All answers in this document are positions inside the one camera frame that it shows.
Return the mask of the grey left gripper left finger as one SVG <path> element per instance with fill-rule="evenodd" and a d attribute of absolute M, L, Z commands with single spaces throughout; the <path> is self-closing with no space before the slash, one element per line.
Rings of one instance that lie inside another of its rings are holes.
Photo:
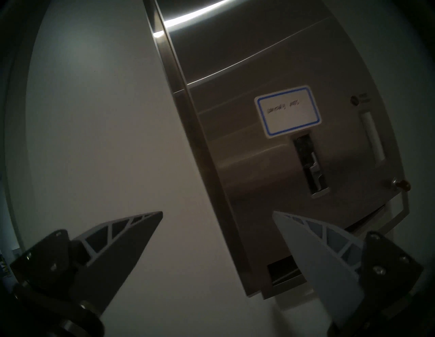
<path fill-rule="evenodd" d="M 19 283 L 49 298 L 93 305 L 103 313 L 138 263 L 163 212 L 96 225 L 75 238 L 66 229 L 48 234 L 12 264 Z"/>

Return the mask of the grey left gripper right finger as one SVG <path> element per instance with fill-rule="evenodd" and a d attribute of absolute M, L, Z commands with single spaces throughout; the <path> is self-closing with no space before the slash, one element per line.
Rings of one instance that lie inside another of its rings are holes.
<path fill-rule="evenodd" d="M 377 328 L 423 266 L 378 231 L 364 240 L 335 225 L 280 211 L 273 220 L 298 269 L 332 318 L 331 328 Z"/>

